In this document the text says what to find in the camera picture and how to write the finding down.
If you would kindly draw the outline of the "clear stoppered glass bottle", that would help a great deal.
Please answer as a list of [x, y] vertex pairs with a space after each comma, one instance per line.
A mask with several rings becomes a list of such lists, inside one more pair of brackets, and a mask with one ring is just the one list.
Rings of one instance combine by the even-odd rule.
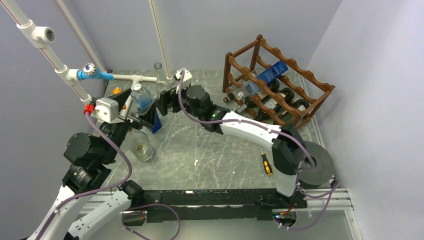
[[[135, 102], [137, 111], [146, 108], [153, 101], [151, 92], [147, 88], [145, 88], [140, 82], [136, 82], [132, 85], [131, 97]], [[155, 134], [162, 128], [162, 123], [160, 121], [158, 112], [155, 117], [156, 122], [154, 128], [148, 128], [153, 134]]]

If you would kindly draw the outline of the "blue square bottle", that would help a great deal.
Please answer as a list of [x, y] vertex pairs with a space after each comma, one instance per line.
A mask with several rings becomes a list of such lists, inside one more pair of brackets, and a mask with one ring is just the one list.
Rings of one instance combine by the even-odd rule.
[[[288, 70], [288, 66], [281, 60], [266, 69], [256, 79], [263, 80], [266, 85], [272, 83], [277, 77], [281, 76]], [[244, 100], [245, 98], [256, 94], [261, 88], [252, 80], [246, 81], [237, 91], [234, 92], [234, 97], [237, 100]]]

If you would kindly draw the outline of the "labelled dark wine bottle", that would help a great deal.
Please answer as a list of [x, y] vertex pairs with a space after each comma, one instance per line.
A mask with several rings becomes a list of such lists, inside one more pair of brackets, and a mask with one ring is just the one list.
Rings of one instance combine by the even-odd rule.
[[263, 100], [268, 96], [266, 91], [262, 90], [251, 80], [246, 81], [242, 87], [235, 88], [233, 94], [237, 100], [243, 102], [243, 104], [235, 110], [237, 114], [242, 113], [248, 108], [253, 108], [256, 106], [252, 100], [252, 97], [259, 97], [261, 100]]

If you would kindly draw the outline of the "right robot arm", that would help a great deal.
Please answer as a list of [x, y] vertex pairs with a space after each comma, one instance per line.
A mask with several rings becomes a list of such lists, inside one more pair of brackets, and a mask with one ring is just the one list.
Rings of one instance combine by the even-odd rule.
[[236, 136], [270, 150], [277, 175], [276, 203], [287, 208], [295, 201], [301, 162], [310, 154], [293, 125], [272, 125], [243, 117], [213, 103], [201, 85], [162, 91], [157, 109], [163, 116], [168, 114], [169, 105], [172, 105], [174, 113], [183, 111], [189, 119], [211, 133]]

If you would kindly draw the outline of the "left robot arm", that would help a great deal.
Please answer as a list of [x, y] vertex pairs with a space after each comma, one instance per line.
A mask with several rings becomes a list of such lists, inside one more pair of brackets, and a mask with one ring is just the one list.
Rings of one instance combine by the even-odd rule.
[[[155, 114], [159, 100], [146, 93], [141, 97], [141, 101], [137, 100], [132, 90], [127, 89], [109, 97], [83, 100], [83, 113], [99, 135], [79, 132], [69, 139], [63, 155], [71, 165], [62, 179], [54, 204], [43, 222], [29, 236], [30, 240], [59, 240], [67, 236], [74, 239], [68, 228], [77, 211], [85, 205], [84, 201], [97, 192], [128, 181], [132, 166], [120, 149], [128, 129], [152, 128], [157, 121]], [[111, 173], [111, 169], [105, 166], [114, 163], [117, 155], [127, 162], [128, 174], [119, 182], [103, 187]]]

